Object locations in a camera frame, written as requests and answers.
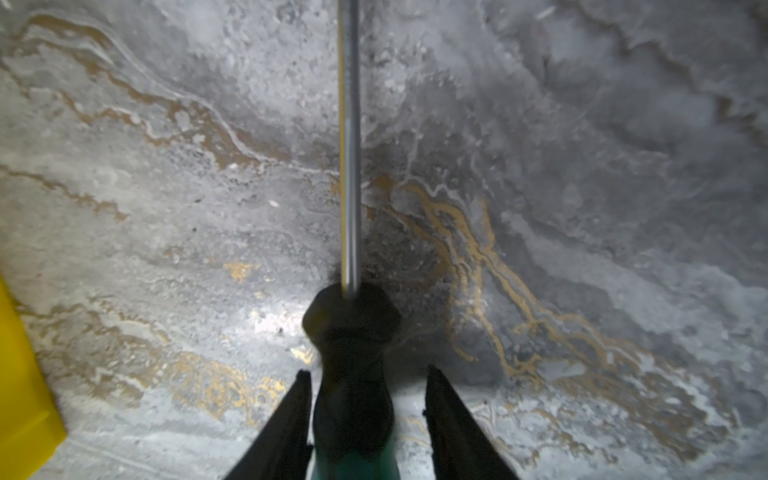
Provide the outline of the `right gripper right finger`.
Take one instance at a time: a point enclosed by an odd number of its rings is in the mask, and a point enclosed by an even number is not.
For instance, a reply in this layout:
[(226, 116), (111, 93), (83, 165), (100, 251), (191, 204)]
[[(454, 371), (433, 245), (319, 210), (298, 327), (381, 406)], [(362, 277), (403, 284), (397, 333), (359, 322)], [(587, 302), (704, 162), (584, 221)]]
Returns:
[(519, 479), (434, 365), (428, 369), (424, 416), (437, 480)]

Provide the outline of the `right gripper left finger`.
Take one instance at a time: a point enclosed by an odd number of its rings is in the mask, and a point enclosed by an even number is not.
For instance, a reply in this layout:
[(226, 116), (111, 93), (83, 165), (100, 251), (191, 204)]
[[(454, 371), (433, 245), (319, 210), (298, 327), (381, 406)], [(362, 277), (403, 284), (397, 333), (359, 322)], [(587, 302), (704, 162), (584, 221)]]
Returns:
[(313, 446), (308, 442), (312, 383), (300, 370), (266, 425), (226, 480), (304, 480)]

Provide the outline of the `green black screwdriver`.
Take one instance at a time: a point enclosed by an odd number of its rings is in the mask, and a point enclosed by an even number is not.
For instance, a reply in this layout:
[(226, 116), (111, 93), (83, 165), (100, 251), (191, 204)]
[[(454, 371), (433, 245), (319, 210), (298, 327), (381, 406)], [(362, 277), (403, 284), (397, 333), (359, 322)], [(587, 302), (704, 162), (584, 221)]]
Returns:
[(383, 356), (399, 324), (362, 281), (360, 5), (338, 4), (341, 280), (321, 290), (303, 328), (321, 355), (313, 434), (316, 479), (397, 479), (394, 409)]

